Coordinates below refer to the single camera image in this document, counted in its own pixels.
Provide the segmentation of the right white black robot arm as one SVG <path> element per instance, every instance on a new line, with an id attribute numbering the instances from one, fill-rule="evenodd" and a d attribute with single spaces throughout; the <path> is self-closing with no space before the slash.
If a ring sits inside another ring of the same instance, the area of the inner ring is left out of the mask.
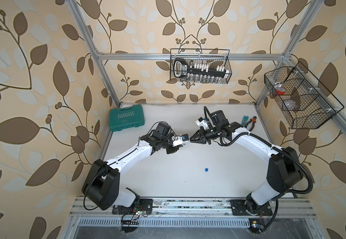
<path id="1" fill-rule="evenodd" d="M 286 193 L 304 195 L 313 190 L 311 174 L 293 148 L 271 144 L 241 124 L 229 122 L 222 110 L 211 113 L 204 107 L 204 117 L 196 124 L 200 129 L 190 138 L 192 143 L 211 144 L 214 140 L 221 147 L 238 144 L 267 163 L 266 180 L 246 197 L 245 209 L 249 214 L 256 215 L 265 204 Z"/>

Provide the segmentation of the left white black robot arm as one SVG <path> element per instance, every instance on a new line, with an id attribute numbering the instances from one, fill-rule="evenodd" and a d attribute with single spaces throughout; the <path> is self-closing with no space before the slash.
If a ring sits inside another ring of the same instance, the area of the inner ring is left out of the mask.
<path id="1" fill-rule="evenodd" d="M 89 199 L 97 208 L 107 210 L 111 206 L 133 208 L 140 196 L 131 189 L 120 188 L 121 175 L 160 149 L 173 154 L 189 140 L 187 134 L 177 135 L 166 122 L 157 122 L 155 129 L 139 137 L 138 142 L 112 159 L 96 160 L 82 187 L 84 200 Z"/>

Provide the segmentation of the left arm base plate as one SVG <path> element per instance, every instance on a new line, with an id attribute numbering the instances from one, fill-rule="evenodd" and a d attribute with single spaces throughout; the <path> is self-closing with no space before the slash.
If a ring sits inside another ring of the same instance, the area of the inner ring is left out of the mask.
<path id="1" fill-rule="evenodd" d="M 153 199 L 136 199 L 130 207 L 115 205 L 112 209 L 113 215 L 150 215 L 153 210 Z"/>

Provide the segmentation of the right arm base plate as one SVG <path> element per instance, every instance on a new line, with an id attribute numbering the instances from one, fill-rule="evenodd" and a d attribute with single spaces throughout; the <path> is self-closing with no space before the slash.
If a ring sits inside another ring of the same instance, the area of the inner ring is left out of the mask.
<path id="1" fill-rule="evenodd" d="M 258 205 L 254 200 L 234 199 L 230 200 L 232 214 L 234 216 L 272 216 L 270 203 Z"/>

